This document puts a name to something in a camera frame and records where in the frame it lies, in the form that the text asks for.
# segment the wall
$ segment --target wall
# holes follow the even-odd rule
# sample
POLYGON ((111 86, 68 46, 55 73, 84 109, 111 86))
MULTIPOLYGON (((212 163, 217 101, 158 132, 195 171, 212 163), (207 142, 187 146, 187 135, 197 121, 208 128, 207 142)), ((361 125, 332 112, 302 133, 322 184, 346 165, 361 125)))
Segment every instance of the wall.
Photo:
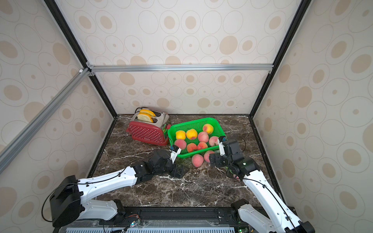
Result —
POLYGON ((116 112, 147 106, 173 114, 248 114, 268 71, 96 73, 116 112))
MULTIPOLYGON (((300 3, 299 0, 57 2, 88 60, 96 65, 272 63, 300 3)), ((118 113, 133 113, 137 106, 147 106, 168 113, 222 114, 250 112, 257 96, 254 93, 262 85, 259 80, 267 72, 260 72, 261 77, 250 76, 252 73, 192 72, 193 81, 188 82, 187 72, 132 72, 128 75, 134 78, 131 84, 120 82, 120 73, 98 73, 98 76, 118 113)))
POLYGON ((0 1, 0 151, 81 65, 36 0, 0 1))
POLYGON ((373 1, 316 0, 254 117, 285 199, 317 232, 373 228, 373 1))
POLYGON ((268 63, 299 0, 56 1, 92 64, 268 63))
POLYGON ((66 176, 86 177, 112 120, 85 78, 1 173, 0 232, 52 232, 45 198, 66 176))

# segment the metal rail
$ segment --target metal rail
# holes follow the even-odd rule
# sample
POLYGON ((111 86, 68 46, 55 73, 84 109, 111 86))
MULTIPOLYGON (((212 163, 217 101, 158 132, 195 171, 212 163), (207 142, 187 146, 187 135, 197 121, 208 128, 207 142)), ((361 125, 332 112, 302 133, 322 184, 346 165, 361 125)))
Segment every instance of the metal rail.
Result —
POLYGON ((228 71, 228 70, 272 70, 271 63, 258 64, 183 64, 140 66, 92 66, 92 72, 136 72, 136 71, 228 71))
POLYGON ((6 146, 0 155, 0 173, 18 155, 39 129, 49 120, 56 110, 69 97, 73 90, 80 84, 83 78, 87 77, 88 68, 79 73, 50 101, 43 110, 28 124, 13 141, 6 146))

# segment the black cable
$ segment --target black cable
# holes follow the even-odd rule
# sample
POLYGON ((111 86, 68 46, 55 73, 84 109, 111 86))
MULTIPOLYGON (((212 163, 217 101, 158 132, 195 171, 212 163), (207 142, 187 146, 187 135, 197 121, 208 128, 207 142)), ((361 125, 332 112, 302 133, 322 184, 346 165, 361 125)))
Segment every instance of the black cable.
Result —
POLYGON ((47 222, 49 222, 49 223, 51 223, 52 221, 49 221, 49 220, 47 220, 45 217, 44 217, 44 214, 43 214, 43 209, 44 209, 44 206, 45 206, 45 204, 46 204, 46 202, 47 202, 47 200, 48 200, 48 198, 50 197, 50 195, 52 195, 59 187, 62 187, 62 186, 64 186, 64 185, 90 185, 90 184, 96 184, 96 183, 100 183, 100 182, 104 182, 104 181, 108 181, 108 180, 111 180, 111 179, 113 179, 113 178, 115 178, 115 177, 118 177, 118 176, 120 176, 123 172, 124 172, 124 170, 128 167, 128 166, 130 166, 132 163, 134 163, 134 162, 137 162, 137 161, 139 161, 139 160, 136 160, 136 161, 132 161, 132 162, 130 162, 125 168, 123 168, 123 171, 121 171, 120 173, 118 173, 118 175, 116 175, 116 176, 113 176, 113 177, 111 177, 111 178, 109 178, 109 179, 106 179, 106 180, 101 180, 101 181, 96 181, 96 182, 91 182, 91 183, 66 183, 66 184, 63 184, 63 185, 59 185, 57 188, 55 188, 52 192, 50 192, 50 194, 47 196, 47 198, 44 200, 44 202, 43 202, 43 205, 41 206, 41 217, 45 220, 45 221, 47 221, 47 222))
POLYGON ((245 147, 244 147, 244 150, 242 151, 242 152, 244 152, 245 151, 245 149, 246 149, 246 141, 245 141, 245 139, 243 138, 243 137, 241 137, 241 136, 238 136, 239 138, 241 138, 243 141, 244 141, 244 143, 245 143, 245 147))
POLYGON ((288 218, 288 220, 290 221, 290 223, 293 225, 294 230, 298 233, 298 231, 297 231, 297 229, 295 228, 293 222, 291 221, 289 215, 286 213, 285 209, 282 207, 282 205, 281 205, 280 202, 277 200, 277 198, 275 197, 275 195, 271 192, 271 190, 269 190, 269 188, 268 188, 266 185, 260 183, 259 181, 252 180, 252 179, 248 179, 248 178, 243 178, 243 180, 251 180, 251 181, 257 182, 257 183, 261 184, 261 185, 263 186, 263 188, 266 188, 266 189, 269 191, 269 193, 273 196, 273 198, 277 201, 277 203, 278 203, 279 206, 281 207, 283 213, 286 214, 286 217, 288 218))
POLYGON ((110 232, 110 233, 120 233, 120 232, 122 232, 122 231, 124 231, 124 229, 115 230, 115 231, 112 231, 112 232, 110 232))
POLYGON ((135 113, 137 113, 137 110, 138 110, 138 109, 142 109, 142 108, 144 108, 144 107, 138 107, 138 108, 135 110, 135 113))
POLYGON ((63 185, 59 185, 57 188, 55 188, 48 196, 47 196, 47 198, 44 200, 44 203, 43 203, 43 205, 41 206, 41 217, 45 220, 45 221, 47 221, 47 222, 49 222, 49 223, 51 223, 52 221, 49 221, 49 220, 47 220, 46 218, 44 218, 44 214, 43 214, 43 209, 44 209, 44 205, 46 204, 46 202, 47 202, 47 200, 48 200, 48 198, 50 197, 50 195, 52 195, 59 187, 62 187, 62 186, 64 186, 64 185, 76 185, 77 183, 66 183, 66 184, 63 184, 63 185))

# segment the marble table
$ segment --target marble table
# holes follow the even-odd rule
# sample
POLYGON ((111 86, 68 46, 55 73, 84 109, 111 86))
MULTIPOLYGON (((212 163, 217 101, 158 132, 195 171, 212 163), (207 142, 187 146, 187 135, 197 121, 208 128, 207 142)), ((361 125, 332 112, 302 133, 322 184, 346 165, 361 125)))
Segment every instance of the marble table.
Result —
MULTIPOLYGON (((93 176, 99 176, 126 167, 136 160, 147 160, 155 149, 165 148, 133 140, 126 132, 131 115, 120 115, 93 176)), ((256 142, 248 117, 237 115, 170 115, 171 124, 178 124, 205 117, 219 121, 228 138, 235 138, 244 150, 270 178, 256 142)), ((190 167, 182 179, 155 176, 152 180, 132 187, 114 190, 97 197, 97 200, 121 200, 124 206, 173 206, 173 207, 229 207, 245 198, 254 207, 260 203, 244 184, 226 176, 225 169, 210 167, 206 162, 194 167, 191 158, 177 158, 176 163, 190 167)))

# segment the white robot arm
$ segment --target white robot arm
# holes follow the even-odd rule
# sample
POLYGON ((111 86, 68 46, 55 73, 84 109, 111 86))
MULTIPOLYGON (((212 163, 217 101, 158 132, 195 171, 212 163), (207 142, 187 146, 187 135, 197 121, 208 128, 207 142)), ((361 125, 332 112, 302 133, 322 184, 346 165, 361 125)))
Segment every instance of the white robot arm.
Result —
POLYGON ((242 221, 259 233, 314 232, 309 222, 303 223, 289 210, 256 162, 250 157, 244 158, 236 140, 220 137, 219 149, 219 153, 210 155, 210 165, 228 167, 254 193, 269 217, 255 210, 252 205, 244 204, 237 208, 242 221))
MULTIPOLYGON (((289 210, 260 171, 252 158, 244 158, 236 140, 220 137, 219 153, 210 154, 210 165, 228 167, 255 194, 269 218, 255 210, 248 202, 235 207, 240 219, 259 233, 302 232, 314 233, 309 222, 303 223, 289 210)), ((93 198, 112 190, 132 186, 150 180, 154 175, 169 174, 181 178, 189 171, 183 165, 174 164, 181 152, 173 145, 169 151, 153 152, 148 161, 134 164, 102 176, 76 180, 75 176, 64 179, 50 197, 54 227, 65 226, 78 219, 109 220, 120 224, 126 211, 119 200, 97 201, 93 198)))

